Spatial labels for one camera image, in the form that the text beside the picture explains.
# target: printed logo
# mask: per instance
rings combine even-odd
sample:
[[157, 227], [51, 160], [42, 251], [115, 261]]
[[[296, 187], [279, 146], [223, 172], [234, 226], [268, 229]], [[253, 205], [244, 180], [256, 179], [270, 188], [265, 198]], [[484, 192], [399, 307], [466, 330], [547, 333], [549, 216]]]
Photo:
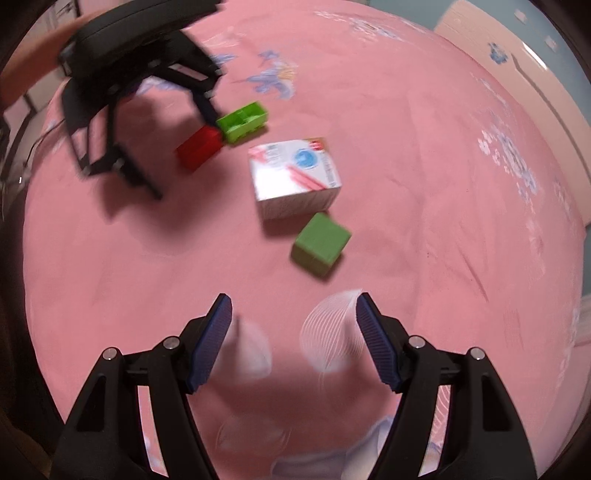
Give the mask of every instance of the printed logo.
[[320, 140], [312, 140], [310, 141], [310, 148], [312, 150], [316, 150], [317, 152], [324, 150], [324, 145]]
[[300, 168], [314, 168], [318, 165], [318, 159], [312, 150], [301, 148], [295, 154], [295, 164]]

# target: blue gripper pad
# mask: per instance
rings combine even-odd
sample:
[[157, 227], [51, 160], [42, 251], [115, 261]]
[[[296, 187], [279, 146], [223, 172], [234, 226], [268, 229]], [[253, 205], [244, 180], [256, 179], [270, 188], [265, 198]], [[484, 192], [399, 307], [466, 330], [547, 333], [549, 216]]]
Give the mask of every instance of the blue gripper pad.
[[356, 315], [380, 380], [389, 385], [392, 391], [398, 390], [402, 384], [398, 373], [398, 357], [380, 324], [381, 314], [368, 294], [363, 293], [357, 299]]
[[232, 301], [221, 294], [206, 316], [207, 326], [197, 342], [191, 356], [191, 372], [187, 379], [189, 391], [195, 392], [207, 382], [222, 347], [230, 322], [232, 321]]

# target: person's arm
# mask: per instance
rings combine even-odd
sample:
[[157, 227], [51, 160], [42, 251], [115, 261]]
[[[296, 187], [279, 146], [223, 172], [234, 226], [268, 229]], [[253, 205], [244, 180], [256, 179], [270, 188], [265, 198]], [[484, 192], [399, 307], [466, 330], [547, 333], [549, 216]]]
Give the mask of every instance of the person's arm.
[[105, 11], [83, 15], [40, 38], [19, 45], [0, 73], [0, 112], [54, 70], [58, 66], [59, 52], [76, 30]]

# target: metal screw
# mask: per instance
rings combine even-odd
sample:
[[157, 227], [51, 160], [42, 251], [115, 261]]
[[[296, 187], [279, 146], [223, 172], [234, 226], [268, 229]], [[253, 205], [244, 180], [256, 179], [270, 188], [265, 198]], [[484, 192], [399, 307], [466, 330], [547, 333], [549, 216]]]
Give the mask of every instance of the metal screw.
[[103, 352], [103, 358], [105, 360], [113, 360], [117, 356], [117, 349], [113, 347], [109, 347], [107, 350]]
[[486, 353], [484, 353], [484, 350], [478, 347], [471, 349], [470, 355], [472, 355], [472, 357], [476, 360], [484, 360], [486, 358]]
[[427, 342], [423, 337], [413, 335], [408, 339], [408, 344], [413, 348], [423, 348], [427, 344]]
[[164, 339], [164, 342], [162, 342], [162, 344], [164, 345], [164, 348], [166, 348], [166, 350], [174, 350], [181, 344], [181, 341], [178, 339], [178, 337], [168, 337]]

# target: white feather print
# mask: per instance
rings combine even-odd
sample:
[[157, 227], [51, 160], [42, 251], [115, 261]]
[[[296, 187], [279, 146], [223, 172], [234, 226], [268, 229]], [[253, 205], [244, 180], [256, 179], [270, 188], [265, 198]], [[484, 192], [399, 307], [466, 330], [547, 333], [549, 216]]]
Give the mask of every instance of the white feather print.
[[216, 447], [232, 453], [273, 457], [280, 454], [290, 432], [271, 418], [258, 414], [229, 417], [217, 434]]
[[430, 441], [435, 445], [443, 445], [445, 431], [447, 427], [447, 417], [449, 416], [449, 398], [451, 389], [449, 385], [439, 387], [437, 393], [437, 403], [435, 405], [435, 416], [433, 417], [433, 427], [431, 428]]
[[228, 48], [240, 45], [242, 35], [235, 34], [234, 28], [229, 27], [225, 32], [218, 33], [203, 42], [207, 48]]
[[271, 345], [256, 324], [235, 317], [213, 364], [212, 379], [241, 385], [271, 375]]
[[361, 357], [363, 335], [355, 319], [361, 290], [331, 295], [310, 312], [300, 332], [300, 348], [315, 370], [344, 370]]

